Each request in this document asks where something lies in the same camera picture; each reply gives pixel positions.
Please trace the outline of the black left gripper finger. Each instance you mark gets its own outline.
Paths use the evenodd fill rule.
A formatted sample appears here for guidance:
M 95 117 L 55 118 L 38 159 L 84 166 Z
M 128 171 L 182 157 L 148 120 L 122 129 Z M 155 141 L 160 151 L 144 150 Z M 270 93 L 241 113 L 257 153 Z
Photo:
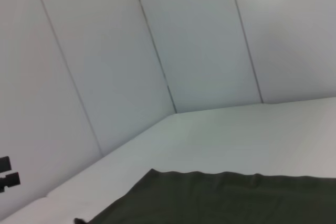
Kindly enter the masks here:
M 0 193 L 5 191 L 5 187 L 10 188 L 20 185 L 19 173 L 11 173 L 0 178 Z
M 9 156 L 0 158 L 0 172 L 8 172 L 12 170 L 11 161 Z

